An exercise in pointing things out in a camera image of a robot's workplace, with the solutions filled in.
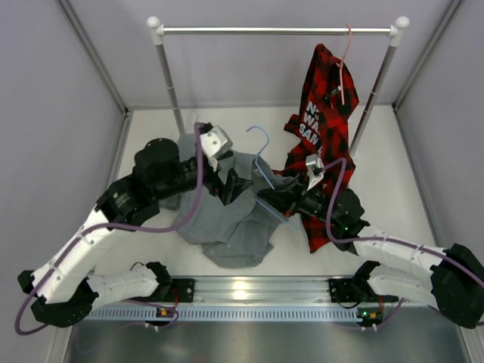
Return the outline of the grey button shirt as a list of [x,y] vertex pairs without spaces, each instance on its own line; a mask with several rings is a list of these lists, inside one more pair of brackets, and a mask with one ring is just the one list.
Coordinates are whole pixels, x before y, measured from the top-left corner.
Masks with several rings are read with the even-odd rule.
[[186,243],[200,245],[204,256],[221,268],[258,266],[273,249],[270,239],[282,221],[257,201],[256,193],[269,187],[267,181],[279,187],[294,178],[275,175],[262,158],[258,163],[263,174],[252,154],[234,150],[231,156],[219,161],[223,181],[233,168],[241,178],[252,180],[253,186],[227,206],[203,188],[194,214],[177,230]]

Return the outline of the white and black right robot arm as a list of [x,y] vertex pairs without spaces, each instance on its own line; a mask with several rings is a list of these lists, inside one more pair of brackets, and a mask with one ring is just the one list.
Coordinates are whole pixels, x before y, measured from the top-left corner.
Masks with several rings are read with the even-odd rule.
[[352,279],[357,298],[396,296],[425,304],[467,329],[483,323],[483,265],[468,247],[428,247],[382,232],[362,219],[365,211],[350,189],[330,199],[294,181],[257,196],[278,212],[322,222],[339,250],[364,260]]

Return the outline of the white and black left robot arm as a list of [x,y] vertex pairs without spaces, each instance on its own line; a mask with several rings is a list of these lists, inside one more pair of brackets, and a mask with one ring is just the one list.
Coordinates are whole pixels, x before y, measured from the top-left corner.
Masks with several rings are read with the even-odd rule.
[[43,267],[19,274],[18,283],[28,296],[22,307],[30,308],[43,327],[70,327],[111,303],[167,299],[172,278],[160,262],[114,275],[90,272],[107,251],[133,232],[166,233],[186,224],[182,220],[165,228],[145,226],[160,213],[160,201],[189,191],[199,197],[207,189],[228,205],[252,185],[234,169],[221,180],[200,146],[196,152],[181,161],[174,141],[149,141],[135,155],[132,173],[113,182],[99,197],[71,240]]

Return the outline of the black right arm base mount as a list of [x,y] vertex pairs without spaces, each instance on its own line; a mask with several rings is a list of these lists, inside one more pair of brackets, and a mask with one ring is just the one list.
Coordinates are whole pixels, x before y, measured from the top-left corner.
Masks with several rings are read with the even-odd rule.
[[332,278],[328,280],[332,303],[371,302],[374,294],[366,281],[356,278]]

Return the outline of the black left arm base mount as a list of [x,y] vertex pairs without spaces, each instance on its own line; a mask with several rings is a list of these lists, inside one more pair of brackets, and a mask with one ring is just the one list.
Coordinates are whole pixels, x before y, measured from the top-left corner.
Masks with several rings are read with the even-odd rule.
[[192,303],[194,301],[195,280],[174,278],[160,285],[150,296],[156,303]]

